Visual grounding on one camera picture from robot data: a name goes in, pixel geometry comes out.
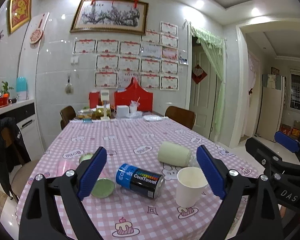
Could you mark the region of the white desk lamp stand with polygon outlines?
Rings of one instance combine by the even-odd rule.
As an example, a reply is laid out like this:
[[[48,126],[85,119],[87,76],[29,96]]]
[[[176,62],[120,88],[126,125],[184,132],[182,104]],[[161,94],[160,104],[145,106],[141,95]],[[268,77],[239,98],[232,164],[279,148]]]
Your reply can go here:
[[[102,89],[101,93],[101,101],[103,102],[103,116],[101,120],[109,120],[110,117],[107,115],[107,103],[110,101],[110,93],[107,89]]]

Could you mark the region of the pink bottle green lid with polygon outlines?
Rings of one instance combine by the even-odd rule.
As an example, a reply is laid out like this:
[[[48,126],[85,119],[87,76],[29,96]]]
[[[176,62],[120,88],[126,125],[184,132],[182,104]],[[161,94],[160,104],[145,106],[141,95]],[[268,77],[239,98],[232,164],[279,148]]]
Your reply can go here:
[[[81,161],[88,160],[93,156],[92,153],[84,154],[80,157],[79,161],[73,161],[70,159],[60,160],[57,167],[56,176],[62,176],[67,170],[75,170]],[[106,168],[104,167],[95,186],[91,191],[91,195],[96,198],[107,198],[109,197],[115,189],[114,182],[109,178],[106,173]]]

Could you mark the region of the wooden chair right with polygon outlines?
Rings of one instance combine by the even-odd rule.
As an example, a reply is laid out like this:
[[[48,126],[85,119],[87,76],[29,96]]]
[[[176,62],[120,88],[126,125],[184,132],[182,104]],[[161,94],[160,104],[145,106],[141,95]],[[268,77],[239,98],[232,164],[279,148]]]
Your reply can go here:
[[[169,106],[166,109],[165,116],[189,129],[193,129],[196,120],[196,114],[193,111],[175,106]]]

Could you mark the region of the gold framed red picture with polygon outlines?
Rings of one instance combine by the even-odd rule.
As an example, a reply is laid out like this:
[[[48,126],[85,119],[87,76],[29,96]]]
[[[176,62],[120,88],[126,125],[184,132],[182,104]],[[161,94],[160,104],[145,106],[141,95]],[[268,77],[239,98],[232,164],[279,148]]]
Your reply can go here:
[[[29,22],[32,14],[31,7],[32,0],[8,0],[7,28],[9,35]]]

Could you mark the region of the blue white humidifier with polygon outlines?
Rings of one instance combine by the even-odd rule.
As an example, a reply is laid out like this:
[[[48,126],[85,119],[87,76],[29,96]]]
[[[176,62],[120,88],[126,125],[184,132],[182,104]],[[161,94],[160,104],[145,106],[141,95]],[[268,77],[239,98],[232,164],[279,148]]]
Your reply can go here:
[[[17,100],[27,100],[27,81],[25,77],[18,77],[16,81]]]

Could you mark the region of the green baby bottle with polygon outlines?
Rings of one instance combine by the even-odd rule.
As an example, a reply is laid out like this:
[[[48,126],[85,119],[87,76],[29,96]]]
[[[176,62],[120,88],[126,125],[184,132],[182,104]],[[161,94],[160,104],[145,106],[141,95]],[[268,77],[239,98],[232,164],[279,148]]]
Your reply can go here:
[[[199,167],[197,158],[190,149],[168,141],[160,145],[158,161],[172,166]]]

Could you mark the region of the green door curtain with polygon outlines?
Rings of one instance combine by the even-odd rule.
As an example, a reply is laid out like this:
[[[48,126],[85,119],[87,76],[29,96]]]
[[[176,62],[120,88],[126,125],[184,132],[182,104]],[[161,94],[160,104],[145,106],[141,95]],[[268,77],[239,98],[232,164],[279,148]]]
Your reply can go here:
[[[214,141],[223,118],[225,97],[225,43],[209,31],[190,26],[192,36],[190,110],[196,114],[193,130]]]

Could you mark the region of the white paper cup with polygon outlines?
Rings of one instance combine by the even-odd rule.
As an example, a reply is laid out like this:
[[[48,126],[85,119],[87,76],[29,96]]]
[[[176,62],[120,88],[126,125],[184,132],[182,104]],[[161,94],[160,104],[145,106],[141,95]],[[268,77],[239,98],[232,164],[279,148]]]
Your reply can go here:
[[[177,173],[175,201],[178,206],[193,207],[208,184],[202,170],[198,167],[185,167]]]

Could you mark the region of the wooden chair left far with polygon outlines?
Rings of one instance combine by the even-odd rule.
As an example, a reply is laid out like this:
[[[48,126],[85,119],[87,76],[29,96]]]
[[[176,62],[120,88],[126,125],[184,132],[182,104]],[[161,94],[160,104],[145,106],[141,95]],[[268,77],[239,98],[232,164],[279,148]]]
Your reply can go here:
[[[61,130],[76,117],[76,112],[72,106],[67,106],[60,111],[61,115]]]

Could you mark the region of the dark CoolTowel can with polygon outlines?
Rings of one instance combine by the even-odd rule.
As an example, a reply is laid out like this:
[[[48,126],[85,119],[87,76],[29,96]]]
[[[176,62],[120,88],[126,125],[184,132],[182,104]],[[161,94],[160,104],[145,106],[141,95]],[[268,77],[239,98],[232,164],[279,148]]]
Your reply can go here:
[[[155,199],[161,194],[165,178],[162,174],[124,163],[117,170],[116,183],[144,197]]]

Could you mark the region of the framed blossom painting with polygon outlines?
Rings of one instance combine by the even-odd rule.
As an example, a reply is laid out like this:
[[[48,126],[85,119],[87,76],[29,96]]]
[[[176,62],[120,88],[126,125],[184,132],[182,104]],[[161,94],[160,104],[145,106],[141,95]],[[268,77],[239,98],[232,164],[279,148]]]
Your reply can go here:
[[[98,31],[144,35],[149,4],[140,0],[81,0],[71,33]]]

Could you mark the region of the white door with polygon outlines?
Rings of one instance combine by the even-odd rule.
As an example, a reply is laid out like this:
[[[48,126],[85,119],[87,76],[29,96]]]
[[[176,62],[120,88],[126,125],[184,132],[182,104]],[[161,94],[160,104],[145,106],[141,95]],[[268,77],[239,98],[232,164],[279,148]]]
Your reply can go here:
[[[193,130],[209,138],[212,131],[217,76],[201,46],[192,48],[192,68],[197,64],[207,76],[199,84],[191,79],[190,110],[196,114]]]

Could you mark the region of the black jacket on chair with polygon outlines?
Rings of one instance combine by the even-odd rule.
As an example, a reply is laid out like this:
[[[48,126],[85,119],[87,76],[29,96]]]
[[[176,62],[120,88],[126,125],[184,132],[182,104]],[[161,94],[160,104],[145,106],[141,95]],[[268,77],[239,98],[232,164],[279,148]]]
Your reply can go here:
[[[12,190],[10,173],[15,166],[23,166],[30,161],[15,118],[0,119],[0,185],[10,198],[17,196]]]

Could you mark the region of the white tissue box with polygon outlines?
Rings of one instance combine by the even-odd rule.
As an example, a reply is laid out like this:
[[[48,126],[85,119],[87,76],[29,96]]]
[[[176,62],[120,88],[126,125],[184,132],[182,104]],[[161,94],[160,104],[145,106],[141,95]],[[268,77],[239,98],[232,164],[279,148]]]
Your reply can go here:
[[[117,105],[116,107],[116,118],[127,118],[130,114],[130,108],[127,105]]]

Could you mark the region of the pink checkered tablecloth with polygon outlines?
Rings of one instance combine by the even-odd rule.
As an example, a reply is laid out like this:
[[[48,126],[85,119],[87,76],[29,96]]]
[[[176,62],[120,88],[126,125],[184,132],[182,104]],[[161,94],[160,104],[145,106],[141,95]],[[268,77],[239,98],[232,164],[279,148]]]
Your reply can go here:
[[[34,168],[19,200],[20,239],[199,239],[222,197],[198,168],[221,160],[227,176],[257,169],[164,118],[71,121]]]

